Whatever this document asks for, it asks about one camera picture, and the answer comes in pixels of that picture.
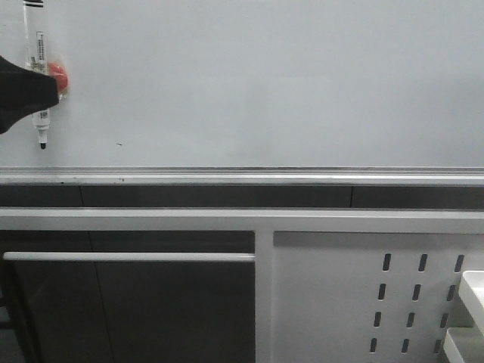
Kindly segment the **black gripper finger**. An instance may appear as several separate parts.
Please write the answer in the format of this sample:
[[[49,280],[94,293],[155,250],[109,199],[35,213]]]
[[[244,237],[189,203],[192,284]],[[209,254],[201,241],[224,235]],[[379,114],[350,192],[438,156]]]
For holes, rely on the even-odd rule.
[[[59,103],[54,78],[18,67],[1,57],[1,133],[26,116]]]

